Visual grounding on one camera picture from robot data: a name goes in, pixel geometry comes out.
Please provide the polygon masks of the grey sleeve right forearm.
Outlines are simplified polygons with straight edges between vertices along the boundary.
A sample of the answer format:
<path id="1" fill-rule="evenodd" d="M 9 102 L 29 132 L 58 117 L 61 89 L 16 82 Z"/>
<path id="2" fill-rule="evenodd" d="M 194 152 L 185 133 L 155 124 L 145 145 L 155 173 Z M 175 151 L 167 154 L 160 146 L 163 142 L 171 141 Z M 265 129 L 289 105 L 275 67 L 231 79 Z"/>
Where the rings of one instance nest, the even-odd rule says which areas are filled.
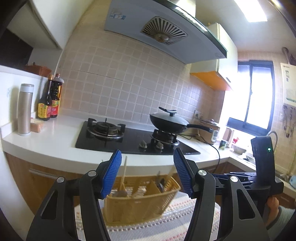
<path id="1" fill-rule="evenodd" d="M 275 240 L 279 236 L 279 234 L 287 226 L 294 212 L 294 209 L 285 208 L 282 206 L 278 207 L 277 217 L 266 228 L 270 240 Z"/>

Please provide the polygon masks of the right hand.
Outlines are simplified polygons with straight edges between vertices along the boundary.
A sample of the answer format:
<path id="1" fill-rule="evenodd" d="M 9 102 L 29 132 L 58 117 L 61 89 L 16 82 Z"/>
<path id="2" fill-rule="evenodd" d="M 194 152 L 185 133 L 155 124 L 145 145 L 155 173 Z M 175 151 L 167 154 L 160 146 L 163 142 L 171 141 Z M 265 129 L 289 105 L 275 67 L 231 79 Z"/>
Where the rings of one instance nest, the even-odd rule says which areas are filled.
<path id="1" fill-rule="evenodd" d="M 266 203 L 269 213 L 265 226 L 269 226 L 278 216 L 279 213 L 279 201 L 276 197 L 268 197 Z"/>

